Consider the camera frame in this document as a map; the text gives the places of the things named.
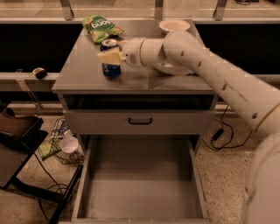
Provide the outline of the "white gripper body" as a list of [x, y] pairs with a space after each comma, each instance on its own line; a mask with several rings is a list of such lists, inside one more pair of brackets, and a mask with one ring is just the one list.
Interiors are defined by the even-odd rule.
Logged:
[[141, 50], [145, 38], [132, 38], [129, 40], [122, 40], [120, 47], [124, 61], [131, 67], [144, 67], [141, 60]]

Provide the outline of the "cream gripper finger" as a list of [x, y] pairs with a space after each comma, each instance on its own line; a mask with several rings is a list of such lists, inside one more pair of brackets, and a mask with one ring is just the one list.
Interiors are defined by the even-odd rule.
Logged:
[[98, 60], [103, 64], [119, 66], [125, 61], [123, 52], [118, 48], [111, 48], [97, 54]]

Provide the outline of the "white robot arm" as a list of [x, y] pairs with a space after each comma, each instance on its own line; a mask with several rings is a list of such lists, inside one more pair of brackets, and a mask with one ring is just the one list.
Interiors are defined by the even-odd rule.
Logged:
[[155, 67], [169, 62], [200, 76], [255, 132], [266, 138], [255, 150], [244, 190], [241, 224], [280, 223], [280, 90], [208, 50], [191, 33], [124, 40], [97, 54], [101, 63]]

